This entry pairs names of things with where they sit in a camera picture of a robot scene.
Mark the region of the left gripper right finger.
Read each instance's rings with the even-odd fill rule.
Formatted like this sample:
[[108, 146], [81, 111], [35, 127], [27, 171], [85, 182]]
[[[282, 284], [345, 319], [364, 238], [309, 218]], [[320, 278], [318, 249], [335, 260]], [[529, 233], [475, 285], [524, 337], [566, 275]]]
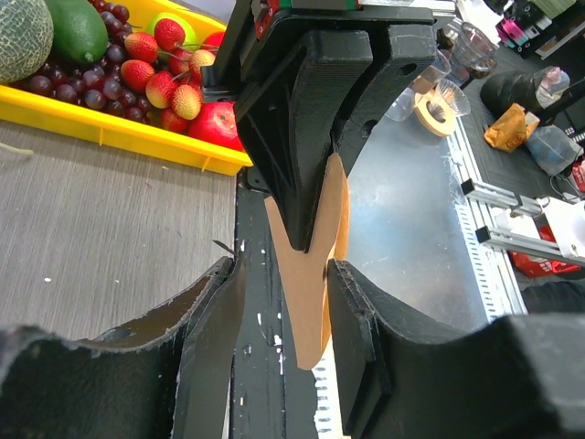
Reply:
[[581, 438], [584, 318], [503, 316], [474, 332], [328, 265], [343, 432], [353, 438]]

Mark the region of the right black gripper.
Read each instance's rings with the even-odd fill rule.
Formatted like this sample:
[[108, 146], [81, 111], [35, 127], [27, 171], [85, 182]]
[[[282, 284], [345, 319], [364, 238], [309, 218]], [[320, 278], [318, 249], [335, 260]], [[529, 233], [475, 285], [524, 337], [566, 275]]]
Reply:
[[234, 105], [239, 138], [307, 251], [326, 162], [350, 173], [391, 104], [435, 59], [430, 10], [357, 1], [239, 1], [213, 65], [209, 102]]

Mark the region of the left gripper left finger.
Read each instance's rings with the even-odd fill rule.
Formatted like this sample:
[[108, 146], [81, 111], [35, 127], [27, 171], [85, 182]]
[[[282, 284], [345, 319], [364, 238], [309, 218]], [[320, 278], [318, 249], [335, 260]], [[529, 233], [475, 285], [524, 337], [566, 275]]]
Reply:
[[219, 438], [245, 266], [223, 257], [182, 293], [94, 339], [1, 329], [4, 438]]

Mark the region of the brown paper coffee filter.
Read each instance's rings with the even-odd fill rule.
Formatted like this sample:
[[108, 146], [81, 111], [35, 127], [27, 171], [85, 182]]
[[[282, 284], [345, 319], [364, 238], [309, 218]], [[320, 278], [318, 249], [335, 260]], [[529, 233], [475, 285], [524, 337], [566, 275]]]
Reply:
[[347, 252], [350, 196], [340, 155], [334, 153], [327, 160], [307, 252], [291, 246], [275, 200], [268, 197], [264, 204], [291, 322], [297, 367], [310, 370], [320, 361], [331, 337], [327, 264], [331, 259], [344, 260]]

